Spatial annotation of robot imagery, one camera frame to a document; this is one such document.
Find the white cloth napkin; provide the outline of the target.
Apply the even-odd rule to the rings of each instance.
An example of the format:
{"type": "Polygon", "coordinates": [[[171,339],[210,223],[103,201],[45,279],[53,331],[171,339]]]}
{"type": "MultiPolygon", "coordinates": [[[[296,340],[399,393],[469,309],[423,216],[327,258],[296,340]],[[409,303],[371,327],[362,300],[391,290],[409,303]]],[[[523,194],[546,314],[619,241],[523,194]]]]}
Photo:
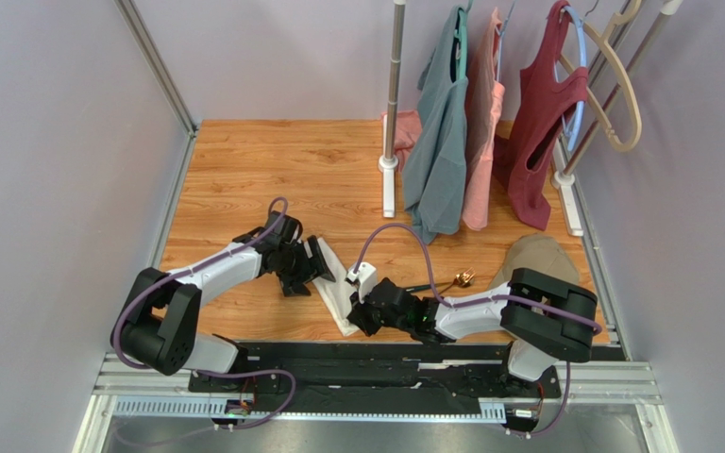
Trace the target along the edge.
{"type": "Polygon", "coordinates": [[[352,311],[351,295],[355,288],[346,282],[347,269],[324,238],[317,239],[318,246],[325,262],[335,278],[329,281],[323,277],[316,278],[312,283],[327,307],[336,327],[343,337],[349,337],[360,329],[347,317],[352,311]]]}

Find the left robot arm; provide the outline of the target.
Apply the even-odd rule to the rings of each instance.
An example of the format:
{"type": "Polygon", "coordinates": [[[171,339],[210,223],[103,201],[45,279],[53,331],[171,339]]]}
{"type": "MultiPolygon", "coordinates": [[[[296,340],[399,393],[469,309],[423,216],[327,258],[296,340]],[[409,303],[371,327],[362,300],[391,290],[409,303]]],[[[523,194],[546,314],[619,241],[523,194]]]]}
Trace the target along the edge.
{"type": "Polygon", "coordinates": [[[240,347],[200,333],[201,310],[228,290],[268,274],[278,278],[286,297],[310,295],[307,286],[316,279],[334,281],[317,238],[301,234],[297,219],[273,210],[264,226],[188,267],[142,270],[112,330],[112,348],[124,364],[165,376],[180,370],[229,373],[240,347]]]}

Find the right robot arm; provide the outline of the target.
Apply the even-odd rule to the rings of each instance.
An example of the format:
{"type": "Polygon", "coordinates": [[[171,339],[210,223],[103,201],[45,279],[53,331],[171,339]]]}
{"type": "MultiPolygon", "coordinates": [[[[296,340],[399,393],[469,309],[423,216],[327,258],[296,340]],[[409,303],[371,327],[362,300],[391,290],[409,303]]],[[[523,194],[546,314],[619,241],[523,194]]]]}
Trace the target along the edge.
{"type": "Polygon", "coordinates": [[[513,336],[505,374],[534,382],[557,361],[586,363],[592,358],[598,299],[567,281],[518,268],[486,292],[465,297],[418,297],[380,279],[364,264],[346,273],[350,289],[348,321],[365,335],[387,327],[422,344],[452,344],[471,335],[505,331],[513,336]]]}

